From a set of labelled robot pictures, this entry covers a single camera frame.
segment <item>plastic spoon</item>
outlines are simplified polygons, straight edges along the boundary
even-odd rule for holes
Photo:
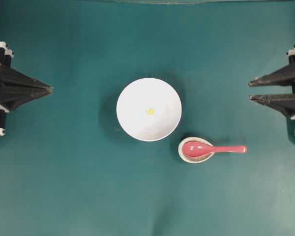
[[[182,152],[188,157],[201,157],[207,154],[214,154],[216,152],[236,152],[245,153],[247,152],[246,146],[210,146],[200,142],[191,141],[187,142],[182,147]]]

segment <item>teal surface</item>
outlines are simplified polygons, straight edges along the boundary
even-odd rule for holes
[[[287,64],[295,1],[143,5],[2,0],[12,67],[54,94],[10,113],[0,139],[0,236],[295,236],[295,143],[247,82]],[[119,93],[156,77],[179,93],[169,137],[129,137]],[[245,155],[180,160],[188,136]]]
[[[201,4],[207,2],[233,2],[233,1],[271,1],[271,0],[75,0],[75,1],[105,1],[139,4]]]

